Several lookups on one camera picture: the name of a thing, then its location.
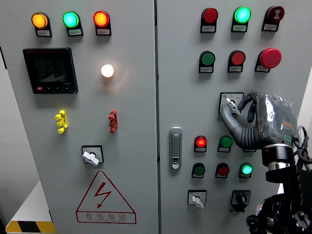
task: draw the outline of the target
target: glowing green light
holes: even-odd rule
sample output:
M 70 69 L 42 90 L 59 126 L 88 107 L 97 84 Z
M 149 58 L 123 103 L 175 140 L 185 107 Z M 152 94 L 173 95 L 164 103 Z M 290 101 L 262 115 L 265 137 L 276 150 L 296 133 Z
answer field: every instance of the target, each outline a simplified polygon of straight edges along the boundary
M 246 6 L 239 7 L 234 14 L 234 18 L 238 23 L 247 23 L 252 16 L 252 12 Z
M 250 174 L 253 171 L 253 168 L 251 167 L 250 164 L 247 164 L 245 166 L 243 166 L 242 168 L 242 173 L 244 173 L 245 175 Z
M 75 28 L 79 23 L 78 15 L 73 11 L 66 12 L 63 15 L 63 22 L 67 27 Z

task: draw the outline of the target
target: red emergency stop button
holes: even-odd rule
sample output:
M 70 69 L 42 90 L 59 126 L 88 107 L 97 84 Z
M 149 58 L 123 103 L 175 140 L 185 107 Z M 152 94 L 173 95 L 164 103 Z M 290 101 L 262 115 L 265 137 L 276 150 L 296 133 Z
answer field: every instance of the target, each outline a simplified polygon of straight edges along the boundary
M 204 10 L 203 18 L 206 23 L 214 23 L 218 19 L 218 11 L 214 8 L 206 8 Z
M 284 8 L 281 6 L 271 6 L 265 14 L 270 23 L 279 23 L 285 15 Z
M 268 48 L 260 54 L 260 64 L 264 68 L 272 69 L 279 65 L 282 60 L 282 53 L 276 48 Z

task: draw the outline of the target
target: yellow and black striped tape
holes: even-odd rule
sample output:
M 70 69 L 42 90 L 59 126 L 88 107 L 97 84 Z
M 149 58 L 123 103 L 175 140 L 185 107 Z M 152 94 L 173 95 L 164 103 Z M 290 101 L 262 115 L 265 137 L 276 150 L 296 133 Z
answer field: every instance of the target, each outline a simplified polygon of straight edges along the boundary
M 5 230 L 7 233 L 57 233 L 53 222 L 43 221 L 11 221 Z

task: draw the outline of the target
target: green push button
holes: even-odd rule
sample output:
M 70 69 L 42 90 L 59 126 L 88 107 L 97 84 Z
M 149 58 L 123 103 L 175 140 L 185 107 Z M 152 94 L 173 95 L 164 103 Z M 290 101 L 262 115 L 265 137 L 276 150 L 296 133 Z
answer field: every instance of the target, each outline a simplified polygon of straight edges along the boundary
M 219 142 L 223 148 L 230 148 L 233 144 L 232 138 L 230 136 L 221 137 Z
M 215 62 L 214 54 L 211 52 L 203 54 L 203 56 L 201 57 L 201 62 L 206 66 L 213 64 Z
M 198 176 L 201 176 L 205 173 L 205 168 L 202 167 L 196 167 L 194 170 L 194 173 Z

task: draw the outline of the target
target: indicator light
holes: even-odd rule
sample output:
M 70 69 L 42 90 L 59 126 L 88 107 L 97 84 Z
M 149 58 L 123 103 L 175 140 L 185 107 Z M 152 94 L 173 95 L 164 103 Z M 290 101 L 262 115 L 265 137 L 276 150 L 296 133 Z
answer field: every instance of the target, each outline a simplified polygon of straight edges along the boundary
M 229 153 L 232 145 L 232 138 L 230 136 L 223 136 L 219 140 L 218 152 Z
M 83 36 L 83 30 L 79 15 L 74 11 L 65 12 L 63 15 L 63 22 L 67 29 L 69 37 Z
M 104 77 L 110 78 L 114 74 L 114 68 L 110 64 L 105 64 L 104 66 L 102 66 L 101 73 Z
M 104 28 L 109 23 L 109 15 L 105 11 L 97 11 L 93 16 L 93 21 L 97 27 Z
M 239 178 L 250 178 L 252 176 L 253 167 L 250 163 L 243 163 L 239 168 Z
M 238 23 L 247 23 L 252 16 L 251 10 L 246 6 L 241 6 L 236 9 L 234 18 Z
M 248 21 L 252 16 L 247 6 L 241 6 L 234 11 L 231 32 L 247 32 Z
M 234 50 L 229 55 L 228 62 L 228 72 L 237 73 L 243 71 L 243 63 L 246 60 L 246 55 L 244 52 L 239 50 Z
M 97 11 L 93 15 L 93 22 L 96 27 L 97 36 L 112 35 L 111 19 L 109 14 L 105 11 Z
M 215 177 L 216 178 L 227 178 L 228 174 L 230 173 L 230 168 L 229 166 L 222 162 L 217 165 L 216 170 L 215 170 Z
M 262 31 L 277 32 L 279 22 L 284 18 L 285 11 L 281 6 L 271 6 L 267 9 L 263 24 Z
M 270 72 L 277 67 L 282 60 L 282 53 L 276 48 L 268 48 L 260 52 L 255 66 L 255 72 Z
M 43 12 L 32 15 L 31 22 L 35 27 L 37 37 L 52 37 L 49 17 Z
M 75 28 L 79 24 L 78 15 L 73 11 L 66 12 L 63 15 L 63 22 L 66 27 Z
M 205 171 L 206 170 L 204 164 L 200 162 L 194 164 L 192 169 L 192 178 L 203 178 Z
M 201 14 L 200 32 L 215 33 L 218 11 L 214 8 L 206 8 Z
M 38 12 L 33 14 L 31 22 L 37 29 L 42 29 L 48 26 L 48 17 L 45 13 Z
M 199 73 L 213 73 L 215 55 L 211 51 L 204 51 L 199 57 Z
M 194 140 L 194 152 L 206 152 L 207 139 L 204 136 L 197 136 Z

